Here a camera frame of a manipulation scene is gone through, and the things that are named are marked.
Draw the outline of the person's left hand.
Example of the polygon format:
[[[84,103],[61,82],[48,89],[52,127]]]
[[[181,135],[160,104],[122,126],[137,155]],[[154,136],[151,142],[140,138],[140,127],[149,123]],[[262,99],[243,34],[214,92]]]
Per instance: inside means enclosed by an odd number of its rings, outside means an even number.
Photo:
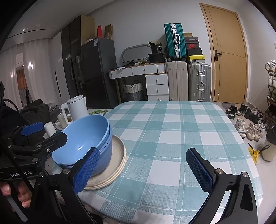
[[[18,200],[22,203],[22,206],[24,208],[30,207],[31,197],[32,193],[30,189],[27,187],[25,182],[20,182],[18,187]],[[6,182],[1,182],[1,192],[4,196],[10,196],[11,195],[11,187]]]

